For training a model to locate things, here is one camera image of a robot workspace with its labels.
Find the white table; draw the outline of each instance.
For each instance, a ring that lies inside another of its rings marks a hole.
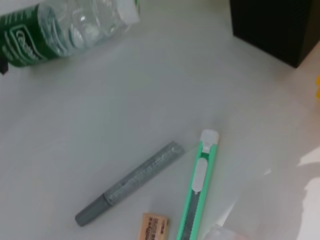
[[[2,0],[0,13],[37,0]],[[116,44],[0,76],[0,239],[174,240],[195,151],[87,227],[75,214],[154,148],[211,116],[221,133],[198,239],[319,239],[320,46],[298,69],[232,36],[227,0],[149,0]]]

